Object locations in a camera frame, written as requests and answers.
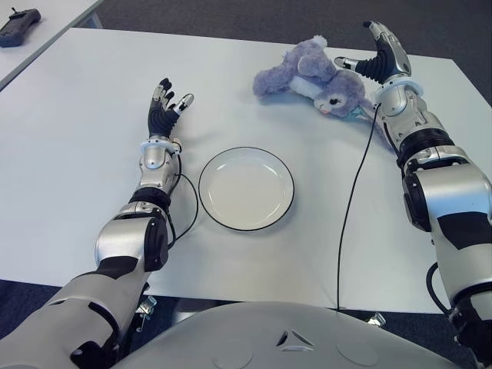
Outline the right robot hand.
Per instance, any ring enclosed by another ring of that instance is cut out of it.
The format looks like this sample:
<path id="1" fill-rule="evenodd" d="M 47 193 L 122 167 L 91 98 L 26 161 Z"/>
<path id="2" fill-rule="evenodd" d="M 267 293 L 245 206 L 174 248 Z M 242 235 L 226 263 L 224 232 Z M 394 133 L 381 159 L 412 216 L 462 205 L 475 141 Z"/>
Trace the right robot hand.
<path id="1" fill-rule="evenodd" d="M 394 76 L 410 77 L 411 64 L 397 36 L 377 21 L 365 21 L 363 26 L 374 37 L 376 55 L 365 60 L 339 56 L 334 59 L 336 66 L 354 71 L 379 84 L 384 84 Z"/>

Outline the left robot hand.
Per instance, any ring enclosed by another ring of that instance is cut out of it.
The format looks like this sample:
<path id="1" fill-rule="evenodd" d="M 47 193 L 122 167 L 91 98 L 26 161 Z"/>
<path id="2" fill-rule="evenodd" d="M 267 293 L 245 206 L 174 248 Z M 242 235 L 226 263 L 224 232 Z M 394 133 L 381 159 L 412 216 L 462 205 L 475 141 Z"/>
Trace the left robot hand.
<path id="1" fill-rule="evenodd" d="M 172 83 L 168 78 L 162 79 L 156 86 L 148 110 L 148 134 L 170 138 L 178 119 L 193 101 L 193 94 L 184 95 L 177 103 L 170 101 L 175 96 L 171 90 Z"/>

